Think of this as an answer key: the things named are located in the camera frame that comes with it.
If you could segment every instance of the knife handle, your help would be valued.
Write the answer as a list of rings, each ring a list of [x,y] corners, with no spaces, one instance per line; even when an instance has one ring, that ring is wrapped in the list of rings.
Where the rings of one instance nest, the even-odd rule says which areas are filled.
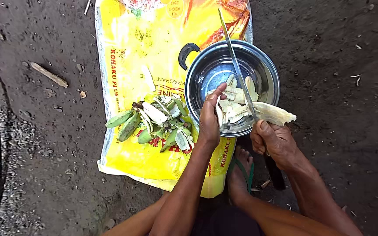
[[[199,50],[200,48],[198,47],[198,45],[192,42],[183,46],[183,48],[179,52],[178,58],[180,67],[182,67],[186,71],[188,69],[188,66],[186,65],[186,58],[188,57],[189,53],[191,53],[192,51],[199,52]]]
[[[284,190],[285,189],[285,181],[282,177],[281,170],[278,169],[274,159],[266,152],[263,154],[265,158],[265,165],[266,169],[269,172],[270,179],[272,180],[273,186],[277,190]]]

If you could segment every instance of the black pot handle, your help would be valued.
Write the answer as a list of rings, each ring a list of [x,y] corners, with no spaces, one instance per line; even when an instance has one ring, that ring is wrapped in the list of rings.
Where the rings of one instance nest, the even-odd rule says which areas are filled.
[[[179,65],[180,67],[182,67],[184,70],[187,70],[188,67],[186,65],[186,58],[188,57],[189,53],[191,53],[191,51],[196,51],[196,52],[199,52],[199,47],[190,42],[188,44],[186,44],[185,46],[183,46],[183,48],[180,50],[179,52]]]

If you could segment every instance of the dirt ground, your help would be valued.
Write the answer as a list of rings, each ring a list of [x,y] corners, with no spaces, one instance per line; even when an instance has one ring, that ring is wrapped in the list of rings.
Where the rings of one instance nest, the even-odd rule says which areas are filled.
[[[0,108],[8,167],[0,235],[98,235],[161,191],[97,169],[105,113],[94,7],[85,16],[85,0],[3,2]],[[378,235],[378,1],[251,6],[254,44],[278,68],[279,106],[298,117],[290,124],[298,146],[364,234]],[[43,65],[70,86],[54,86],[25,62]],[[239,142],[249,148],[245,137]],[[258,186],[269,176],[262,158],[255,162]],[[290,188],[269,185],[254,194],[298,210]],[[200,209],[221,204],[224,194],[202,200]]]

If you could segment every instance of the flip-flop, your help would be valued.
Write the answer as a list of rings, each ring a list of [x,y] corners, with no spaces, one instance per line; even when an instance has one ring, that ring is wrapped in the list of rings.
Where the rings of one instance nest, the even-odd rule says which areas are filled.
[[[235,164],[237,164],[239,166],[240,170],[242,171],[242,173],[244,175],[244,179],[246,180],[247,190],[249,191],[249,194],[250,194],[250,189],[252,188],[252,181],[253,181],[254,164],[252,163],[252,165],[250,166],[250,175],[247,176],[247,172],[246,172],[246,169],[244,168],[243,164],[234,155],[234,157],[231,159],[230,165],[228,166],[228,171],[227,171],[228,175],[230,175],[231,172],[233,171]]]

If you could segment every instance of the plastic bag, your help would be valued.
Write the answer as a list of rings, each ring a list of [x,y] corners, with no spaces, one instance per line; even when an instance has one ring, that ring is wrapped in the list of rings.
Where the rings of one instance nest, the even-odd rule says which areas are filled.
[[[184,100],[186,71],[178,54],[188,42],[203,48],[223,40],[217,8],[223,10],[231,38],[251,41],[251,17],[247,0],[97,0],[95,24],[102,74],[106,117],[131,109],[133,102],[150,101],[155,94],[178,94]],[[187,62],[196,57],[193,52]],[[143,72],[147,67],[150,75]],[[152,76],[156,91],[147,79]],[[117,141],[121,126],[107,129],[99,170],[131,178],[171,191],[181,176],[192,150],[173,146],[160,153],[163,141],[156,138],[138,144],[141,123],[125,142]],[[192,128],[197,141],[198,133]],[[211,198],[224,188],[226,171],[234,152],[235,138],[224,138],[215,149],[201,196]]]

